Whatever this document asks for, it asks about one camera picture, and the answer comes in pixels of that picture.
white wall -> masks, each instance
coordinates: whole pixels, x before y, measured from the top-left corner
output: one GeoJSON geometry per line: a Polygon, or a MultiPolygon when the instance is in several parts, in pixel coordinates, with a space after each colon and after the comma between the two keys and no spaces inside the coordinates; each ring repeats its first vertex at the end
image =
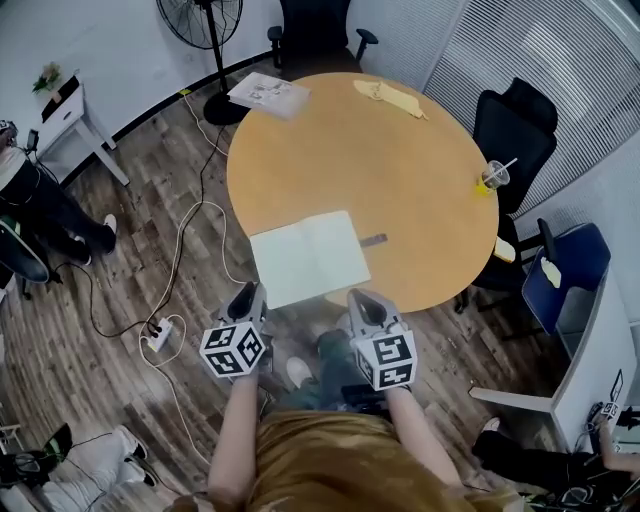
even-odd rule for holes
{"type": "MultiPolygon", "coordinates": [[[[245,0],[238,30],[224,47],[225,66],[269,50],[267,28],[281,20],[278,0],[245,0]]],[[[31,87],[50,61],[65,77],[80,70],[87,98],[111,133],[216,71],[213,51],[178,40],[155,0],[7,0],[0,7],[0,48],[0,119],[12,119],[23,140],[39,124],[46,101],[31,87]]],[[[88,154],[80,140],[65,140],[48,160],[63,178],[88,154]]]]}
{"type": "MultiPolygon", "coordinates": [[[[611,251],[629,322],[640,321],[640,131],[591,171],[516,220],[520,238],[542,217],[554,234],[595,223],[611,251]]],[[[632,329],[640,355],[640,327],[632,329]]]]}

paper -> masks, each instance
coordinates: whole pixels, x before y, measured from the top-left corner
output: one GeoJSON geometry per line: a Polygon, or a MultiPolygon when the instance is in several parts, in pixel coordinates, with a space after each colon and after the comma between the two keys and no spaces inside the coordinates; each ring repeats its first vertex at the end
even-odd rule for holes
{"type": "Polygon", "coordinates": [[[496,238],[496,246],[493,254],[507,263],[513,263],[516,259],[516,250],[509,242],[505,242],[502,238],[496,238]]]}
{"type": "Polygon", "coordinates": [[[410,94],[398,91],[384,82],[365,82],[364,80],[354,80],[353,86],[356,90],[376,101],[386,101],[396,107],[411,114],[413,117],[429,119],[422,109],[418,98],[410,94]]]}
{"type": "Polygon", "coordinates": [[[544,256],[540,260],[540,266],[542,267],[542,271],[544,275],[547,276],[549,282],[553,285],[554,288],[560,288],[560,282],[562,281],[562,274],[558,267],[556,267],[553,262],[549,261],[544,256]]]}
{"type": "Polygon", "coordinates": [[[308,217],[250,241],[269,309],[371,279],[346,211],[308,217]]]}
{"type": "Polygon", "coordinates": [[[253,72],[229,91],[229,100],[283,119],[293,118],[309,100],[311,90],[253,72]]]}

potted plant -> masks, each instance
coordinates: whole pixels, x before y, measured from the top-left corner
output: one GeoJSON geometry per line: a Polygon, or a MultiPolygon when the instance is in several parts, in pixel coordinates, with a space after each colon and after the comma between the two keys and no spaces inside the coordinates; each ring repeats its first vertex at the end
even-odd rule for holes
{"type": "Polygon", "coordinates": [[[50,62],[44,68],[42,68],[42,73],[33,84],[33,93],[39,94],[40,92],[47,90],[51,92],[51,99],[55,103],[60,103],[62,98],[58,91],[56,90],[56,86],[59,84],[60,79],[62,78],[62,73],[60,71],[60,65],[55,62],[50,62]]]}

round wooden table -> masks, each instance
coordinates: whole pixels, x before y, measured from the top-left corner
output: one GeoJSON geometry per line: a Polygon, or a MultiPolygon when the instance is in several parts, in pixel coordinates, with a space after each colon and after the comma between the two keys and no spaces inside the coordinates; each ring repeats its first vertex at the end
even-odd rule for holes
{"type": "MultiPolygon", "coordinates": [[[[249,236],[305,217],[347,210],[366,247],[362,285],[401,312],[454,297],[480,273],[498,232],[498,200],[474,186],[486,166],[467,131],[442,107],[397,82],[429,120],[371,100],[353,80],[329,73],[298,80],[311,89],[292,120],[252,111],[233,137],[227,181],[249,236]]],[[[346,304],[346,290],[327,295],[346,304]]]]}

power strip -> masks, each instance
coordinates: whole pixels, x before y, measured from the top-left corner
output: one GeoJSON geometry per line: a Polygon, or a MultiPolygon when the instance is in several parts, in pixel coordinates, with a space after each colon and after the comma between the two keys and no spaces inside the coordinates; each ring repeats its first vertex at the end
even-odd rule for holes
{"type": "Polygon", "coordinates": [[[158,324],[159,330],[151,334],[151,336],[147,337],[147,345],[154,352],[160,352],[160,349],[167,342],[167,338],[169,338],[169,334],[171,334],[171,329],[173,328],[173,324],[169,322],[166,318],[160,320],[158,324]]]}

